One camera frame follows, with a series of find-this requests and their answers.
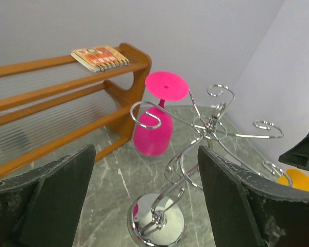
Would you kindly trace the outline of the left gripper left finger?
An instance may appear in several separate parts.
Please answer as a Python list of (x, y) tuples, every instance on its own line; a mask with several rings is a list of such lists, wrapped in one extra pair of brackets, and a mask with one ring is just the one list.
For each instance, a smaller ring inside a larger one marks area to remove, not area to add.
[(72, 246), (95, 156), (87, 145), (0, 180), (0, 246)]

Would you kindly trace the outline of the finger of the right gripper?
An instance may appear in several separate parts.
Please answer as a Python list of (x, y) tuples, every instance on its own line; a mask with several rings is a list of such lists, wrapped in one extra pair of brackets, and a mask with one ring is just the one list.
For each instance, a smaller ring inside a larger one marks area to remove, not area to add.
[(302, 141), (280, 155), (278, 161), (309, 171), (309, 133)]

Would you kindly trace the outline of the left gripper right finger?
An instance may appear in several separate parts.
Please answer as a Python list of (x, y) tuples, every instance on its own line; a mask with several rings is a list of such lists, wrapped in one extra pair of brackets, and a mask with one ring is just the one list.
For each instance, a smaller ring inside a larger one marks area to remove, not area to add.
[(261, 177), (206, 146), (197, 157), (216, 246), (309, 246), (309, 192)]

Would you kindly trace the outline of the orange wine glass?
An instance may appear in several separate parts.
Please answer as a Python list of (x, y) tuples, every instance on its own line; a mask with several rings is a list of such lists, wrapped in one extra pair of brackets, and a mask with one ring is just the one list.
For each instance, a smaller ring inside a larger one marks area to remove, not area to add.
[(309, 176), (301, 170), (289, 168), (286, 173), (292, 181), (292, 188), (309, 192)]

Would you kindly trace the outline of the pink wine glass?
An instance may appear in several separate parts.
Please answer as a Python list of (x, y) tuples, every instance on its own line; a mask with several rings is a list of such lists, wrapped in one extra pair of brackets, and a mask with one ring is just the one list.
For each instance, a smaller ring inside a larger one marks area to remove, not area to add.
[(159, 156), (167, 150), (174, 129), (172, 117), (164, 112), (165, 102), (184, 99), (189, 86), (182, 77), (166, 71), (149, 74), (145, 86), (160, 101), (140, 116), (133, 142), (142, 154)]

